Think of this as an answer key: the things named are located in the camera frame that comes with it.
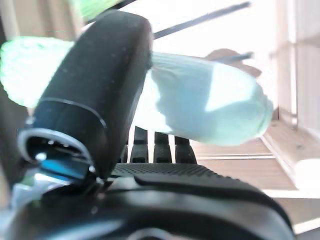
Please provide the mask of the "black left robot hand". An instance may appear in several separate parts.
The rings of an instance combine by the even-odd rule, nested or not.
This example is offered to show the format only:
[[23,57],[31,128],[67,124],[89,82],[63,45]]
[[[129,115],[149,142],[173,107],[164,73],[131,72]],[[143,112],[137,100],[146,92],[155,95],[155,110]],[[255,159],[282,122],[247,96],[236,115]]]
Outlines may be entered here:
[[146,18],[115,10],[75,43],[3,45],[5,90],[35,100],[5,239],[295,239],[277,202],[199,165],[190,146],[266,131],[273,106],[256,78],[152,42]]

